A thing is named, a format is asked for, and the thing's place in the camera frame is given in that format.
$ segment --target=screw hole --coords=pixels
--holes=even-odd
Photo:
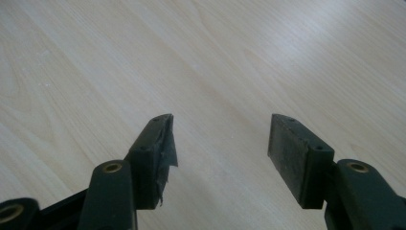
[[[24,206],[21,204],[12,204],[0,210],[0,223],[13,220],[23,213]]]
[[[111,163],[111,164],[104,166],[104,168],[102,170],[105,173],[115,173],[115,172],[119,171],[122,167],[123,166],[121,164]]]
[[[369,170],[366,166],[355,163],[355,162],[349,162],[347,164],[350,168],[352,168],[354,171],[359,172],[359,173],[367,173]]]

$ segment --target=wood grain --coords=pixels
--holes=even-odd
[[[46,207],[174,115],[178,169],[140,229],[326,229],[266,156],[272,113],[406,196],[406,3],[0,1],[0,200]]]

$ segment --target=wooden floor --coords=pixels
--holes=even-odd
[[[406,2],[0,1],[0,201],[83,190],[164,113],[179,168],[140,229],[326,229],[267,157],[272,113],[406,196]]]

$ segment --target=black plastic part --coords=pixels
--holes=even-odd
[[[150,120],[124,159],[132,167],[137,210],[155,209],[162,200],[169,166],[177,166],[172,125],[171,114]]]
[[[0,229],[28,230],[35,225],[39,206],[31,198],[11,199],[0,204]]]
[[[131,168],[124,160],[103,163],[93,170],[78,230],[137,229]]]
[[[374,167],[356,160],[340,160],[334,181],[353,229],[406,229],[402,197]]]
[[[352,230],[350,218],[342,203],[335,206],[329,203],[325,212],[325,220],[328,230]]]
[[[87,190],[69,196],[41,211],[40,229],[77,229]]]
[[[297,120],[272,115],[268,156],[304,209],[321,209],[334,149]]]

